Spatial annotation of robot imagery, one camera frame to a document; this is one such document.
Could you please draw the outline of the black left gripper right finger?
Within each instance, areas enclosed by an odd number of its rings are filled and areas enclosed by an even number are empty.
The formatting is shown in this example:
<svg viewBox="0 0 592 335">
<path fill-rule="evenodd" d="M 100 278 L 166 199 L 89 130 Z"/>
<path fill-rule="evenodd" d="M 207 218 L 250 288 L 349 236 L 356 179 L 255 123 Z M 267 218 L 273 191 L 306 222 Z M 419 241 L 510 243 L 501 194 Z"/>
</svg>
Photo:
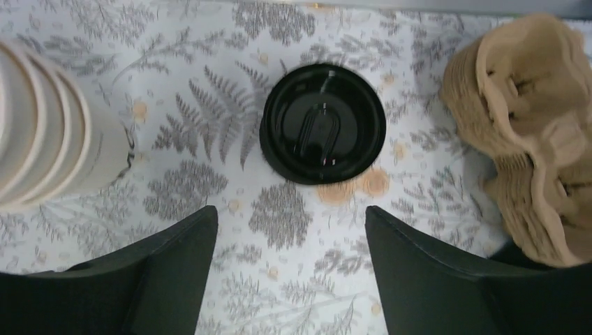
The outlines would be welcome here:
<svg viewBox="0 0 592 335">
<path fill-rule="evenodd" d="M 552 313 L 535 294 L 497 290 L 499 278 L 539 266 L 516 246 L 490 258 L 425 234 L 377 206 L 365 228 L 390 334 L 553 334 Z"/>
</svg>

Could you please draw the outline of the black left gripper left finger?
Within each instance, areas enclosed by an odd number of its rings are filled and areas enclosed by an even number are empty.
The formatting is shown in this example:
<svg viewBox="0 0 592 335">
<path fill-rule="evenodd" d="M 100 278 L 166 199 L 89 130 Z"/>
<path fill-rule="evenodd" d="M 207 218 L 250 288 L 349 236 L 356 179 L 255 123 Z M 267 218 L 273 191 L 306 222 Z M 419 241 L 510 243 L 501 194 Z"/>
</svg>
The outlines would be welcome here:
<svg viewBox="0 0 592 335">
<path fill-rule="evenodd" d="M 28 276 L 28 333 L 193 334 L 217 230 L 209 205 L 115 252 Z"/>
</svg>

